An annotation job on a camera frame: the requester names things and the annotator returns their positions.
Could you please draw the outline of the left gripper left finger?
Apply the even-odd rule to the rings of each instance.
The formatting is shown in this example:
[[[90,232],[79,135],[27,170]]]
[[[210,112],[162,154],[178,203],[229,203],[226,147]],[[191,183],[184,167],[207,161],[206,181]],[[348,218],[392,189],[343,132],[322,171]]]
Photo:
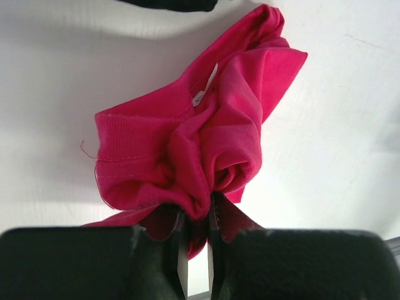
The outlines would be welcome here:
[[[186,299],[186,216],[157,209],[128,227],[1,234],[2,299]]]

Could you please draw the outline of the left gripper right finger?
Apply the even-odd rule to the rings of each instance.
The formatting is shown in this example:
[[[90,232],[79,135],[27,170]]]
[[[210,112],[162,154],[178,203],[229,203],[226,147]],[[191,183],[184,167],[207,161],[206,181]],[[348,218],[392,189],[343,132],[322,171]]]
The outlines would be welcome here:
[[[212,299],[398,299],[399,267],[376,234],[267,229],[211,198]]]

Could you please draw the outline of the pink t shirt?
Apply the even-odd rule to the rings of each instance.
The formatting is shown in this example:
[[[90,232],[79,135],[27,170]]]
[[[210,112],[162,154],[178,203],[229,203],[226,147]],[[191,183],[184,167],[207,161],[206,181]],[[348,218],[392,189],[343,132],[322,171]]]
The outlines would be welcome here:
[[[278,8],[260,5],[176,81],[96,114],[97,186],[117,209],[97,227],[153,215],[162,234],[169,217],[159,207],[172,204],[194,222],[189,257],[203,249],[211,194],[241,200],[261,168],[261,126],[307,59],[282,37],[283,27]]]

